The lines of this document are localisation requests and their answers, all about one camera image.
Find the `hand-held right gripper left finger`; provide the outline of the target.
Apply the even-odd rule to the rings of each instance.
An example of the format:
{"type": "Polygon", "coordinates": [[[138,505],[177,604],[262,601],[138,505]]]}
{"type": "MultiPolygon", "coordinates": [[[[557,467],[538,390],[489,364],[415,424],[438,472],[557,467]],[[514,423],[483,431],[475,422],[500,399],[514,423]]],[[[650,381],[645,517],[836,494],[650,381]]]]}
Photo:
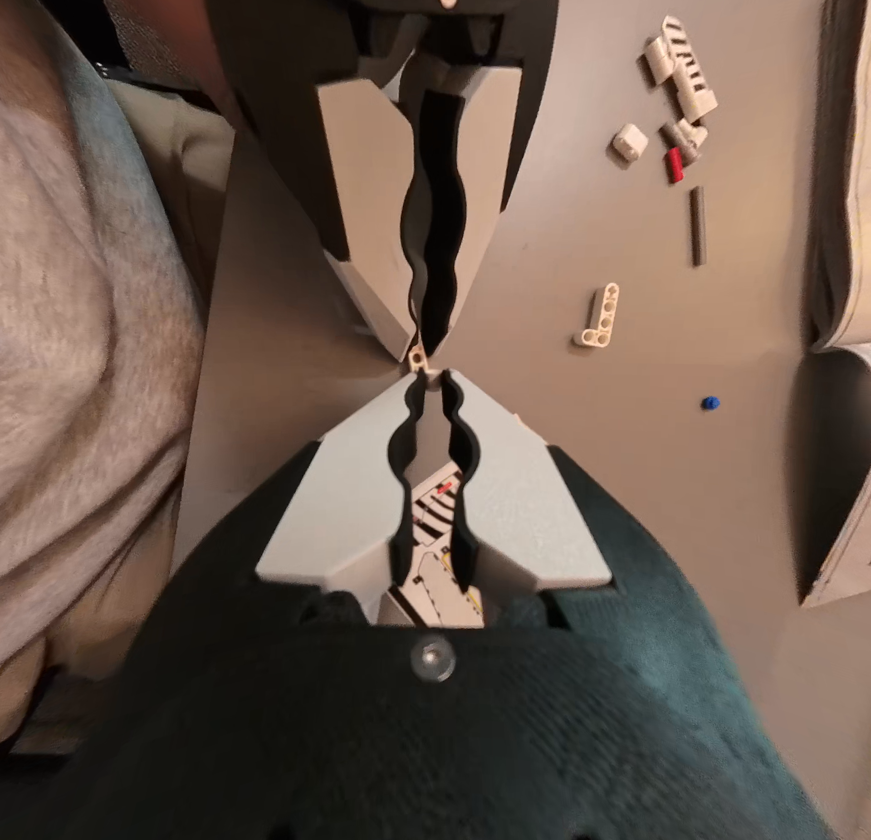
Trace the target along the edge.
{"type": "Polygon", "coordinates": [[[425,373],[408,374],[322,436],[255,567],[262,581],[380,606],[410,563],[404,471],[425,396],[425,373]]]}

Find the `dark grey lego axle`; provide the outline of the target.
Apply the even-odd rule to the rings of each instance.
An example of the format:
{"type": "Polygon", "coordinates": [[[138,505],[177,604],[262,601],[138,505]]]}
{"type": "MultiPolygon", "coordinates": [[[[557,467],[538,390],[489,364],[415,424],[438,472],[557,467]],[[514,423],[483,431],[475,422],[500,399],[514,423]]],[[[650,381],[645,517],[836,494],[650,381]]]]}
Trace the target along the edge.
{"type": "Polygon", "coordinates": [[[699,268],[707,262],[705,189],[698,185],[689,193],[691,215],[691,248],[693,266],[699,268]]]}

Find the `open instruction booklet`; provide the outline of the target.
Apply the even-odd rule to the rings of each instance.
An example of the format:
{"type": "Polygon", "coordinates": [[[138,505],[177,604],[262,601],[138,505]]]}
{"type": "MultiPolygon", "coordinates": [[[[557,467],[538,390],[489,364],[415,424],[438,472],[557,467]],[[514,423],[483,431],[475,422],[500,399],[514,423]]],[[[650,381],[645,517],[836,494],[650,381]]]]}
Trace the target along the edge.
{"type": "Polygon", "coordinates": [[[869,593],[870,0],[824,0],[812,148],[809,320],[822,380],[818,473],[842,499],[802,604],[869,593]]]}

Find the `small white lego beam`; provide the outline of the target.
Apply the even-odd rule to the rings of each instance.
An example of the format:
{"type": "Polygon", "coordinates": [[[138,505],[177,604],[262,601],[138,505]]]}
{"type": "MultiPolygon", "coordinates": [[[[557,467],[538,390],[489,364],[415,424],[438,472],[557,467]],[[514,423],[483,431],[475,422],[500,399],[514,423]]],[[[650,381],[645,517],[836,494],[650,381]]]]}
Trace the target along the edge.
{"type": "Polygon", "coordinates": [[[626,122],[611,141],[611,149],[627,165],[638,161],[646,152],[648,145],[648,136],[632,122],[626,122]]]}

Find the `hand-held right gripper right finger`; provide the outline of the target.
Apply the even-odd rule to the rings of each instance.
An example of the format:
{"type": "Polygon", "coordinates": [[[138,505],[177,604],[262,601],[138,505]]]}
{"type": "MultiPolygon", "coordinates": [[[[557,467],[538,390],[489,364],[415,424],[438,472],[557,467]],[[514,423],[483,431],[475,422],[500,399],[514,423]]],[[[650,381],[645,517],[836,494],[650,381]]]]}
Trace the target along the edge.
{"type": "Polygon", "coordinates": [[[441,374],[441,400],[462,475],[450,541],[460,589],[504,607],[609,585],[612,572],[545,440],[459,371],[441,374]]]}

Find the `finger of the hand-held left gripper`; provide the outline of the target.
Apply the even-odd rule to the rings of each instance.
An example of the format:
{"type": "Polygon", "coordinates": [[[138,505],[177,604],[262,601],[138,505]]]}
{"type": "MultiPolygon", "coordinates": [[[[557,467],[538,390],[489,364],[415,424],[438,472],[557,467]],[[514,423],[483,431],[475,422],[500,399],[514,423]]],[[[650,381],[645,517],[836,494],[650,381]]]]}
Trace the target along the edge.
{"type": "Polygon", "coordinates": [[[324,250],[370,331],[398,362],[416,334],[409,307],[413,270],[401,219],[415,167],[412,127],[366,79],[318,88],[347,259],[324,250]]]}
{"type": "Polygon", "coordinates": [[[515,67],[407,66],[409,298],[424,354],[438,353],[454,329],[495,233],[520,82],[515,67]]]}

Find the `white L-shaped lego beam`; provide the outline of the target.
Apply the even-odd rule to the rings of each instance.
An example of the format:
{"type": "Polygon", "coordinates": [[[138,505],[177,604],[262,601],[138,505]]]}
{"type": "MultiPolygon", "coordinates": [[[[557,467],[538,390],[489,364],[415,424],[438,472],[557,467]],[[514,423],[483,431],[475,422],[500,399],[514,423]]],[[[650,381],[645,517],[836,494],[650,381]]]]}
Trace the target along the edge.
{"type": "Polygon", "coordinates": [[[619,285],[610,282],[594,296],[586,328],[572,335],[572,345],[602,349],[610,344],[619,300],[619,285]]]}

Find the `striped white lego assembly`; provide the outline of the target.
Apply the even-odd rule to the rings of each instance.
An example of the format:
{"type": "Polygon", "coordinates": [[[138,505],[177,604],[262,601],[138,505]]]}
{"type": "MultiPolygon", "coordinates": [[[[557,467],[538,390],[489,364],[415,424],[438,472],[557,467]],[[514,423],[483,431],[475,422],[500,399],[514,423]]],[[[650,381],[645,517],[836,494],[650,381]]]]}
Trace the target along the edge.
{"type": "Polygon", "coordinates": [[[666,81],[674,83],[684,119],[692,126],[718,106],[679,18],[667,15],[663,19],[659,34],[646,44],[644,57],[655,86],[666,81]]]}

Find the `grey lego pin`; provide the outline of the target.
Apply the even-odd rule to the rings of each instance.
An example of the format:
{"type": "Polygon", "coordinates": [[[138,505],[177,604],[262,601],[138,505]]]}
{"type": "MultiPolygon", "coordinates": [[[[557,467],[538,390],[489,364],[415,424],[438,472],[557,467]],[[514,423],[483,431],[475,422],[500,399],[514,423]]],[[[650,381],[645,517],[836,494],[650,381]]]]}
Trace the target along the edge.
{"type": "Polygon", "coordinates": [[[703,124],[694,125],[682,118],[674,123],[665,123],[660,133],[667,140],[669,149],[678,149],[682,164],[687,167],[696,162],[700,149],[708,138],[709,130],[703,124]]]}

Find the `zebra striped sticker sheet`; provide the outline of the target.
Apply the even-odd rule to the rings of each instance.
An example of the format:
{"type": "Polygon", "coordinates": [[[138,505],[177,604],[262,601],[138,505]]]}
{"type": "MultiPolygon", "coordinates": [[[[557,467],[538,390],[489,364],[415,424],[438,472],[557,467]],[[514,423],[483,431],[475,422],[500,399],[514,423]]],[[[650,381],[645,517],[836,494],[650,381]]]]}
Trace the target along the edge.
{"type": "Polygon", "coordinates": [[[384,595],[379,623],[414,628],[482,628],[480,592],[463,591],[450,556],[462,475],[453,462],[418,484],[411,495],[412,561],[401,586],[384,595]]]}

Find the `grey hoodie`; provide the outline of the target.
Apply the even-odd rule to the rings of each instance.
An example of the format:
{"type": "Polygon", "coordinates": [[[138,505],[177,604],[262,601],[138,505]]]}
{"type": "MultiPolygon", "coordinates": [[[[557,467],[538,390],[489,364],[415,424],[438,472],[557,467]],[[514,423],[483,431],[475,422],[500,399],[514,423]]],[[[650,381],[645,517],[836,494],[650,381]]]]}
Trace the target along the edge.
{"type": "Polygon", "coordinates": [[[169,578],[235,138],[204,1],[103,2],[157,88],[1,0],[2,742],[169,578]]]}

